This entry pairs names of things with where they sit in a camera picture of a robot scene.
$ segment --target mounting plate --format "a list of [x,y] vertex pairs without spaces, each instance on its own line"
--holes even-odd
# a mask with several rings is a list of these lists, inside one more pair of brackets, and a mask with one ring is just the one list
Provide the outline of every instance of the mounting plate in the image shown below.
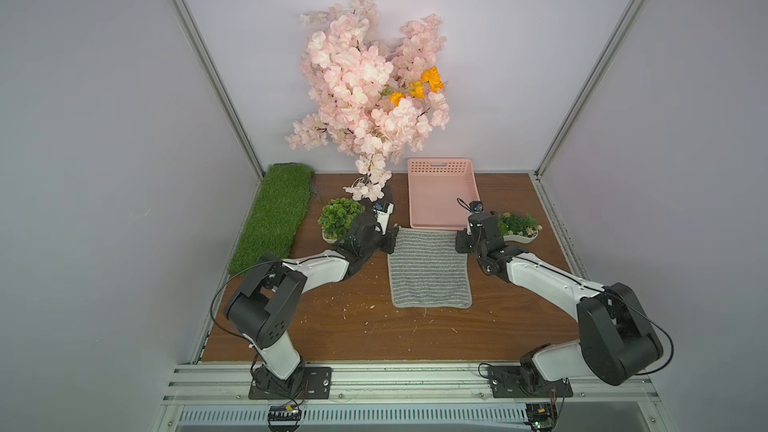
[[[302,376],[302,389],[296,397],[298,401],[303,399],[327,399],[330,396],[331,385],[330,367],[304,367]],[[285,399],[283,396],[269,391],[268,384],[258,384],[255,381],[250,383],[248,398],[252,400]]]
[[546,382],[545,386],[538,389],[537,394],[530,394],[520,387],[520,367],[517,365],[495,365],[485,372],[490,382],[493,397],[497,399],[510,398],[549,398],[550,390],[554,389],[558,397],[573,397],[571,384],[558,380]]

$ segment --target pink plastic basket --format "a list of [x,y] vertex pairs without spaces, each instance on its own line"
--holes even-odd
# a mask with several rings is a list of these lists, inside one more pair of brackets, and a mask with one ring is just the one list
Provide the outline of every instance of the pink plastic basket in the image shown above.
[[456,203],[480,200],[468,158],[409,158],[408,199],[411,227],[462,230],[467,211]]

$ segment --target aluminum frame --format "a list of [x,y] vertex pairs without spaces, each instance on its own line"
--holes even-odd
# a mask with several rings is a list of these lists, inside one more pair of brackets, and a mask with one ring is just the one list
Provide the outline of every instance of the aluminum frame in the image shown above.
[[230,125],[232,125],[232,130],[235,132],[237,141],[243,147],[243,151],[245,152],[251,167],[254,169],[254,173],[259,180],[261,180],[264,177],[264,168],[262,167],[258,156],[256,156],[254,144],[250,141],[250,137],[245,131],[240,117],[237,115],[235,105],[230,98],[230,94],[226,91],[221,75],[216,68],[213,57],[211,57],[210,52],[208,51],[208,47],[203,41],[203,36],[200,34],[200,30],[197,28],[197,24],[190,12],[187,1],[168,0],[168,2],[173,7],[179,26],[187,37],[187,42],[190,44],[190,47],[192,47],[192,51],[195,52],[195,55],[200,62],[200,66],[202,66],[208,82],[210,82],[210,86],[213,87],[214,92],[216,93],[216,98],[221,104],[221,108],[224,109],[226,118],[230,121]]
[[533,188],[538,195],[538,200],[542,203],[542,207],[544,208],[544,214],[546,214],[549,223],[552,225],[554,236],[558,240],[558,244],[560,244],[560,249],[563,251],[563,255],[565,255],[565,261],[571,269],[571,274],[590,280],[587,269],[584,267],[584,264],[576,253],[573,241],[571,240],[571,235],[568,234],[565,224],[563,224],[562,219],[560,219],[558,210],[554,207],[544,183],[539,177],[536,177],[534,173],[529,174],[529,176],[531,177],[531,182],[533,182]]
[[640,9],[642,8],[645,1],[646,0],[630,0],[627,4],[627,7],[624,9],[624,12],[619,18],[619,22],[616,24],[616,27],[614,27],[613,32],[610,34],[608,42],[600,52],[598,61],[595,62],[595,64],[592,66],[592,70],[587,76],[584,84],[581,86],[579,93],[576,95],[576,99],[571,105],[571,109],[568,111],[568,114],[565,116],[565,119],[560,125],[558,133],[555,134],[554,140],[552,140],[549,148],[547,148],[547,151],[544,154],[544,158],[536,169],[536,177],[543,177],[547,169],[552,165],[552,161],[554,160],[555,155],[557,155],[558,150],[562,146],[565,138],[568,136],[568,133],[571,131],[571,127],[573,127],[574,122],[579,117],[581,112],[586,107],[587,102],[589,102],[590,98],[592,97],[592,93],[597,89],[600,80],[608,70],[610,62],[613,60],[614,56],[621,47],[621,43],[624,42],[624,38],[627,36],[629,29],[638,18]]
[[[402,404],[454,404],[457,408],[493,404],[526,404],[537,399],[495,399],[488,382],[478,375],[479,362],[329,361],[312,365],[331,367],[331,396],[308,400],[307,407],[337,404],[395,407]],[[151,432],[176,430],[186,406],[247,406],[264,408],[284,400],[248,400],[250,363],[179,365],[171,377]],[[672,432],[671,422],[650,380],[631,378],[618,387],[597,378],[571,379],[574,391],[567,402],[616,402],[639,404],[652,432]]]

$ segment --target wooden tabletop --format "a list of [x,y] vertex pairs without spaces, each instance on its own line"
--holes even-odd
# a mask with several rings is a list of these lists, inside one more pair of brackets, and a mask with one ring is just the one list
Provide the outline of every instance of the wooden tabletop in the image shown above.
[[[317,224],[320,210],[330,199],[347,196],[342,187],[356,177],[314,177],[322,202],[312,200],[291,257],[327,248]],[[527,174],[477,174],[475,180],[486,210],[536,217],[544,230],[524,247],[569,270]],[[395,201],[389,223],[408,227],[408,175],[395,174],[388,183]],[[565,312],[533,292],[484,275],[472,256],[468,273],[470,308],[396,308],[389,291],[387,258],[378,252],[351,279],[302,295],[288,329],[293,346],[306,360],[518,360],[539,345],[578,338],[578,326]],[[216,319],[230,330],[234,326],[221,309],[240,282],[236,278],[227,286]],[[245,341],[216,327],[203,354],[205,361],[253,358],[254,350]]]

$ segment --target potted plant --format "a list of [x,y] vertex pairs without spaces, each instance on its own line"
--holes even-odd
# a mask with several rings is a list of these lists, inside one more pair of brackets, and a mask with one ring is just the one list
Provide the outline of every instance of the potted plant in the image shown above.
[[322,208],[317,223],[322,227],[322,240],[333,244],[343,237],[352,225],[352,220],[364,209],[350,198],[334,198]]
[[498,216],[498,229],[504,235],[505,241],[529,244],[543,227],[530,214],[523,217],[506,212]]

